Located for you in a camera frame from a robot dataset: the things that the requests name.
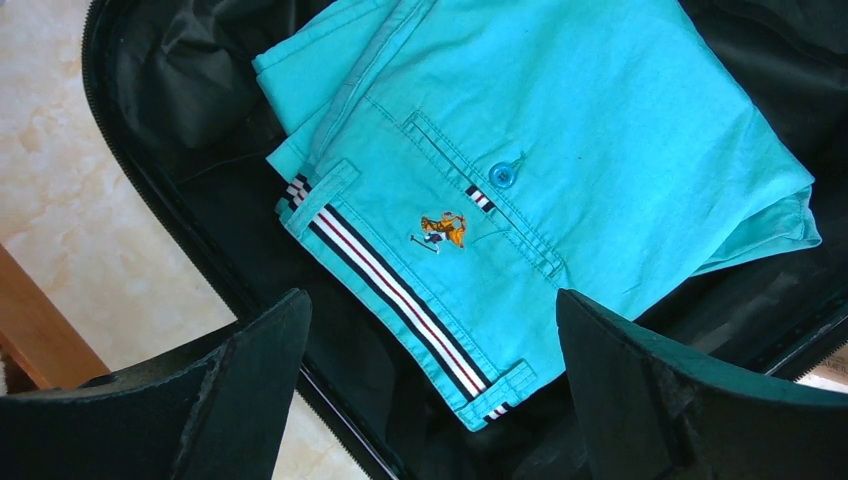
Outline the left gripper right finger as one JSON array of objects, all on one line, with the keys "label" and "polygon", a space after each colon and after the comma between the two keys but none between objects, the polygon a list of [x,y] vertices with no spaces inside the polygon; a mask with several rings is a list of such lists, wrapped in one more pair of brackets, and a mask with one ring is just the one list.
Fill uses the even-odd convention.
[{"label": "left gripper right finger", "polygon": [[847,397],[754,373],[574,290],[556,300],[594,479],[843,479]]}]

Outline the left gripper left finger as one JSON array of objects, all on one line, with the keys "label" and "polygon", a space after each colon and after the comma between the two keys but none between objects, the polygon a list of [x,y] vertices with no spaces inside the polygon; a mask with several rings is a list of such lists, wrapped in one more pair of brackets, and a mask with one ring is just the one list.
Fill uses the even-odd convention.
[{"label": "left gripper left finger", "polygon": [[269,479],[312,316],[266,312],[73,389],[1,400],[5,479]]}]

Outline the turquoise shorts with striped waistband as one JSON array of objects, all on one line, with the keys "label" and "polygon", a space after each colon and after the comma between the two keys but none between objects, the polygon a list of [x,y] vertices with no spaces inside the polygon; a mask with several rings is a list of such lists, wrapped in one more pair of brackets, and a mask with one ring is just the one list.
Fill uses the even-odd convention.
[{"label": "turquoise shorts with striped waistband", "polygon": [[337,1],[253,62],[287,232],[478,431],[640,316],[820,241],[813,176],[675,1]]}]

